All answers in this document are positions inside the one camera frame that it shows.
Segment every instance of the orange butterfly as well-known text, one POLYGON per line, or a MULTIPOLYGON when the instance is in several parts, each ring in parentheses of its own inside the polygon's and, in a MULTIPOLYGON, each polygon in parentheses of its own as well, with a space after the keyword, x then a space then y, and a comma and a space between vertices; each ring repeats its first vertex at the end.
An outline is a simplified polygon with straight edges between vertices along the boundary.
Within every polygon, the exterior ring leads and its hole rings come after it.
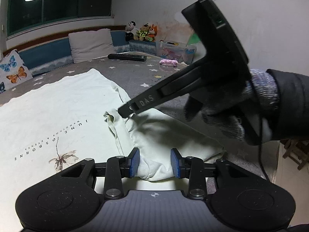
POLYGON ((25 73, 25 69, 20 66, 20 68, 18 69, 18 73, 13 74, 13 75, 8 75, 7 79, 11 80, 11 83, 16 84, 18 82, 18 79, 21 80, 21 78, 26 78, 27 77, 27 73, 25 73))

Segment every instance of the pillow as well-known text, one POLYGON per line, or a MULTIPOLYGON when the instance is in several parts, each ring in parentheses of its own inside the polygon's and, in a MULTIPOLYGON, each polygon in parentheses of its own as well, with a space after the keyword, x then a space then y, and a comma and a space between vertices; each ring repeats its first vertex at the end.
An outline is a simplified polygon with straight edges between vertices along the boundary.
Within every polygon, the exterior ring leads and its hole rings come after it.
POLYGON ((0 93, 29 79, 32 75, 24 66, 24 61, 16 50, 12 50, 0 62, 0 93))
POLYGON ((69 41, 74 63, 116 53, 110 29, 70 33, 69 41))

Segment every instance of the metal screw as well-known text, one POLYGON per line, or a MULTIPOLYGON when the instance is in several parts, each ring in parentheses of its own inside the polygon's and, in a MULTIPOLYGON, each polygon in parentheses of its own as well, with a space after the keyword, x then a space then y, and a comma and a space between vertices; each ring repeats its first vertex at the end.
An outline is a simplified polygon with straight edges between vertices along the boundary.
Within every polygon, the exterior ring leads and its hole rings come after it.
POLYGON ((205 194, 205 191, 202 190, 202 189, 196 188, 196 189, 191 189, 190 194, 195 196, 195 197, 200 197, 200 196, 203 196, 205 194))
POLYGON ((110 196, 110 197, 116 197, 118 195, 120 195, 120 190, 116 189, 116 188, 111 188, 109 190, 106 191, 106 195, 110 196))

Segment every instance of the crosshair logo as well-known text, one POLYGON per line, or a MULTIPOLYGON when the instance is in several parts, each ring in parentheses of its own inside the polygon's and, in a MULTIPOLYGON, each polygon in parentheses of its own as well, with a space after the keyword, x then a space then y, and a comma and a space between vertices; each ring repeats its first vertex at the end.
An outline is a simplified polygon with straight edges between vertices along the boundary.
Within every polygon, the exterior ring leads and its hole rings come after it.
POLYGON ((158 193, 156 193, 156 192, 154 192, 154 193, 152 193, 152 194, 150 194, 152 197, 158 197, 159 196, 159 194, 158 193))

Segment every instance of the wooden stool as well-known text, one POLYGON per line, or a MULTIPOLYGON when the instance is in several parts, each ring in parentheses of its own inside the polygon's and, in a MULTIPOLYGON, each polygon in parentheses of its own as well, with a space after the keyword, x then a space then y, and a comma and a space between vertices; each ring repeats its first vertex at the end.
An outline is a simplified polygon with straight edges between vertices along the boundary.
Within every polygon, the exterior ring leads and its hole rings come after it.
POLYGON ((298 170, 301 170, 309 162, 309 142, 307 143, 307 145, 305 145, 304 142, 308 142, 308 140, 282 140, 284 148, 286 149, 286 152, 283 154, 283 158, 291 158, 295 163, 298 164, 298 170), (291 156, 291 152, 296 154, 297 158, 301 162, 291 156))

